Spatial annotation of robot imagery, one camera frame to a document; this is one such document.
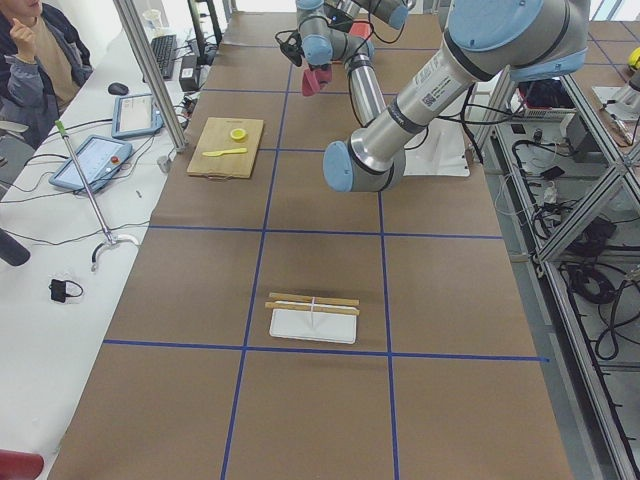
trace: reacher grabber tool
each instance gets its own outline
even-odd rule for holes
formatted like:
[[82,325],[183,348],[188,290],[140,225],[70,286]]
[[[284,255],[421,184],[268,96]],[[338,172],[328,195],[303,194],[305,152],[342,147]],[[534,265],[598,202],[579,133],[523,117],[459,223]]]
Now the reacher grabber tool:
[[120,234],[120,235],[114,235],[114,233],[109,229],[109,226],[107,225],[107,222],[105,221],[104,216],[100,211],[100,207],[98,206],[98,203],[96,202],[96,199],[93,196],[93,192],[91,191],[91,185],[89,184],[87,177],[82,171],[80,160],[78,160],[78,155],[76,155],[76,151],[74,150],[73,146],[71,145],[71,141],[69,140],[69,135],[67,134],[67,131],[65,130],[64,125],[62,125],[62,122],[60,120],[56,120],[56,127],[58,127],[58,132],[60,133],[60,136],[62,137],[64,144],[67,146],[67,150],[69,151],[71,160],[73,161],[73,164],[75,165],[76,170],[78,171],[78,176],[82,181],[82,185],[84,185],[85,192],[89,197],[89,201],[91,202],[93,211],[96,213],[96,216],[98,217],[98,221],[100,222],[100,227],[102,228],[102,232],[104,233],[104,236],[106,238],[106,240],[102,242],[100,245],[98,245],[93,250],[93,253],[91,254],[91,271],[95,272],[98,268],[98,253],[103,247],[111,248],[111,247],[115,247],[118,243],[124,243],[124,242],[130,242],[130,243],[133,243],[135,246],[140,246],[140,241],[133,235],[129,235],[126,233]]

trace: keyboard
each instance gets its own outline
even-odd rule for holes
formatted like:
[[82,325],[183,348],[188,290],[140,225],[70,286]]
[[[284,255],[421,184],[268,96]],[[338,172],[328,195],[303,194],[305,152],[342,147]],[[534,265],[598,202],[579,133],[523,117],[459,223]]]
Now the keyboard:
[[163,35],[151,40],[151,50],[156,57],[160,73],[163,79],[171,78],[173,75],[173,64],[176,61],[176,48],[178,44],[175,35]]

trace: white table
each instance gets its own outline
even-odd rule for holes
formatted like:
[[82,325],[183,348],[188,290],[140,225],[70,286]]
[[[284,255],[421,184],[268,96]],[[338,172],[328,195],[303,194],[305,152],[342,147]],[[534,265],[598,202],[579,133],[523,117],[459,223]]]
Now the white table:
[[[183,96],[177,79],[176,71],[167,82],[174,104]],[[126,84],[131,94],[149,91],[124,33],[113,41],[99,68],[63,115],[65,126],[110,118],[114,97],[107,93],[107,86],[114,81]],[[69,133],[72,143],[79,146],[90,134],[109,136],[110,132],[111,125],[103,124]],[[135,149],[146,140],[130,141]],[[149,219],[166,180],[156,161],[172,149],[168,133],[161,130],[133,174],[112,181],[97,194],[111,228]],[[36,153],[66,155],[66,150],[56,135]],[[32,188],[44,172],[53,172],[60,165],[46,163],[49,160],[60,159],[33,160],[16,184]],[[58,191],[45,179],[32,193],[12,188],[3,201]],[[0,227],[52,242],[100,229],[89,200],[72,194],[0,204]],[[146,226],[122,232],[142,240]],[[0,449],[42,455],[45,469],[39,478],[46,478],[55,460],[138,251],[128,243],[106,249],[99,257],[98,270],[91,272],[91,253],[103,239],[100,232],[57,247],[19,239],[31,252],[30,260],[20,267],[0,261]],[[52,278],[79,283],[84,295],[64,304],[53,302],[48,288]]]

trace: computer mouse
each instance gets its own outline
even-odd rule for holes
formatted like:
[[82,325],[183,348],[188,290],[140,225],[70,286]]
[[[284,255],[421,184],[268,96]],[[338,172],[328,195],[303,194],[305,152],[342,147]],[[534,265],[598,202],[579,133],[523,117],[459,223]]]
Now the computer mouse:
[[126,95],[129,93],[129,87],[127,87],[124,83],[114,82],[109,85],[107,91],[111,95]]

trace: yellow knife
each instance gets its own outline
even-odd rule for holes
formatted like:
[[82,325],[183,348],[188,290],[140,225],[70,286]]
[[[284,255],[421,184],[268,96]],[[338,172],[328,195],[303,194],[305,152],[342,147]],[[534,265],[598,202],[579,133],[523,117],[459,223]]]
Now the yellow knife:
[[247,153],[247,149],[245,147],[242,147],[231,148],[229,150],[215,150],[213,152],[202,152],[202,155],[205,157],[219,157],[221,155],[228,155],[231,153]]

